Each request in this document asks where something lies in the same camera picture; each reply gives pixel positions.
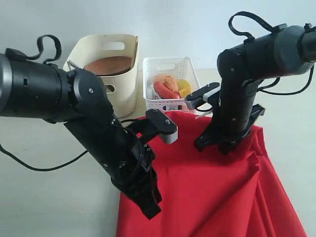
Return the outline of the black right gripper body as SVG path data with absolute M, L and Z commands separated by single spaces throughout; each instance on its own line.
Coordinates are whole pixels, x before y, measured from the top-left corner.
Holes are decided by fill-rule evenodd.
M 208 98 L 212 107 L 212 119 L 202 134 L 196 138 L 209 139 L 212 145 L 238 143 L 245 138 L 265 108 L 254 105 L 257 83 L 244 86 L 220 84 L 220 91 Z

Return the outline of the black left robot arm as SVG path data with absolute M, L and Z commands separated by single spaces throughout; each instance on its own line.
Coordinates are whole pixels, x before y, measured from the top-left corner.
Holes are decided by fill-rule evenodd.
M 95 74 L 2 54 L 0 114 L 64 124 L 148 219 L 160 213 L 155 154 L 140 131 L 121 124 Z

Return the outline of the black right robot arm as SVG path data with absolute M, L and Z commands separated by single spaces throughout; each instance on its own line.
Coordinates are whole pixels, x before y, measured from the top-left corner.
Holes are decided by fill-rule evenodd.
M 245 138 L 264 108 L 254 104 L 260 83 L 266 79 L 312 72 L 316 61 L 316 30 L 285 24 L 266 36 L 244 42 L 221 52 L 217 69 L 221 82 L 212 82 L 187 98 L 195 109 L 205 103 L 212 107 L 212 120 L 194 141 L 202 151 L 218 145 L 227 154 Z

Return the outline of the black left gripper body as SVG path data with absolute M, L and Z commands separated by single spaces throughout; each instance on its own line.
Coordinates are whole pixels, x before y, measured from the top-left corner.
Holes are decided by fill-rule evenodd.
M 152 155 L 145 154 L 144 144 L 131 128 L 120 122 L 96 122 L 96 159 L 106 164 L 112 183 L 129 197 L 136 188 L 146 188 L 146 179 L 152 170 Z

